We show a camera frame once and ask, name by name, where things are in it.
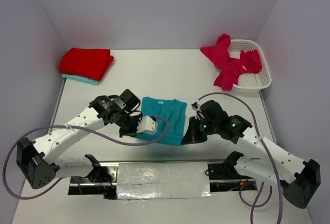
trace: blue garment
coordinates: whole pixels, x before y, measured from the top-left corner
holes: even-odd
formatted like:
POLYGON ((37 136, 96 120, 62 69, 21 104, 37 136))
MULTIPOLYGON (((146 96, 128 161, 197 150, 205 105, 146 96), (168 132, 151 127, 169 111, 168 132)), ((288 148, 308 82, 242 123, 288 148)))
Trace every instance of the blue garment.
MULTIPOLYGON (((158 143, 168 144, 173 146, 180 146, 181 141, 184 137, 184 128, 186 120, 186 107, 187 103, 181 102, 177 99, 174 100, 163 100, 163 99, 152 99, 144 97, 142 99, 141 112, 144 116, 159 116, 163 117, 170 123, 170 130, 163 139, 158 143)), ((137 138, 142 140, 153 140, 161 136, 166 130, 166 123, 162 120, 158 120, 157 133, 141 134, 137 138)))
POLYGON ((99 85, 98 81, 95 81, 95 80, 90 79, 90 78, 81 77, 81 76, 78 76, 78 75, 72 75, 72 74, 65 74, 64 73, 64 74, 62 74, 62 78, 69 78, 69 79, 73 79, 74 81, 80 81, 80 82, 95 85, 95 86, 99 85))

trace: pink cloth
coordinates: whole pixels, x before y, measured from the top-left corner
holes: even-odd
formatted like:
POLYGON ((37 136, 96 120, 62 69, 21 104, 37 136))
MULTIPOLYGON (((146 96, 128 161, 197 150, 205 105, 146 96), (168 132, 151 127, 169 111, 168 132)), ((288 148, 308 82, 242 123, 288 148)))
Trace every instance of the pink cloth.
POLYGON ((213 62, 216 68, 222 68, 214 85, 226 91, 230 91, 233 84, 238 85, 238 78, 242 73, 259 73, 262 69, 257 50, 248 52, 241 50, 240 59, 231 58, 228 52, 230 43, 230 36, 223 34, 214 47, 201 48, 201 52, 213 62))

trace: white laundry basket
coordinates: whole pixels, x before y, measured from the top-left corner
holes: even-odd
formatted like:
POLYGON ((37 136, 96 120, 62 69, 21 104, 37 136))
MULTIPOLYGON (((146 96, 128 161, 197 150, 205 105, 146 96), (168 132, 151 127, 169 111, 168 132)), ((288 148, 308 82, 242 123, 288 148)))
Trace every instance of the white laundry basket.
POLYGON ((241 40, 241 39, 232 40, 228 48, 230 57, 239 59, 241 50, 243 50, 244 52, 257 50, 261 59, 262 70, 258 74, 254 74, 254 73, 241 74, 238 79, 238 85, 234 84, 232 91, 258 92, 264 88, 269 87, 269 85, 272 83, 272 77, 270 76, 270 72, 260 46, 256 42, 250 40, 241 40))

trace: folded red cloth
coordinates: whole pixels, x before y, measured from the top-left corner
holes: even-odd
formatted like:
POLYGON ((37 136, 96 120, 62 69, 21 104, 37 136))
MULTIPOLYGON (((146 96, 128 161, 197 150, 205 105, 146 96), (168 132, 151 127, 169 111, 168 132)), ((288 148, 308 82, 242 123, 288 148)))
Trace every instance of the folded red cloth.
POLYGON ((63 56, 59 71, 101 81, 112 62, 110 50, 73 47, 63 56))
POLYGON ((257 50, 248 52, 242 50, 240 59, 231 58, 228 52, 230 43, 230 36, 223 34, 218 38, 216 46, 201 48, 201 52, 213 62, 215 67, 222 68, 214 85, 226 91, 230 91, 233 84, 238 84, 238 78, 242 73, 259 73, 262 69, 257 50))

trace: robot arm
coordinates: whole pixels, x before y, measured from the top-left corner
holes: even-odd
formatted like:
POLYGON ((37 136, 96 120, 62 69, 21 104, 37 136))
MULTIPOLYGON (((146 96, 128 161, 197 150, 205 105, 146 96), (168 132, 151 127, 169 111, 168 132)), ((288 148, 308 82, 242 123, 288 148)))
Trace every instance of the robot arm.
POLYGON ((69 147, 83 139, 89 132, 72 129, 71 126, 81 126, 99 130, 109 123, 120 127, 120 136, 157 131, 157 122, 142 114, 133 116, 133 108, 140 100, 128 89, 120 96, 100 96, 85 108, 79 115, 69 121, 67 129, 57 129, 33 141, 23 138, 17 145, 17 165, 24 173, 33 189, 47 185, 54 178, 64 178, 73 175, 87 176, 91 180, 98 175, 106 175, 92 155, 80 158, 60 158, 69 147))
POLYGON ((197 118, 191 117, 182 145, 205 142, 208 135, 218 134, 237 146, 249 151, 251 159, 242 153, 233 152, 224 161, 227 173, 245 175, 276 186, 274 169, 261 143, 266 144, 277 167, 284 197, 293 205, 304 209, 321 184, 320 165, 310 159, 308 162, 292 155, 268 138, 260 135, 256 129, 241 116, 228 116, 221 106, 211 100, 201 106, 192 105, 197 118))

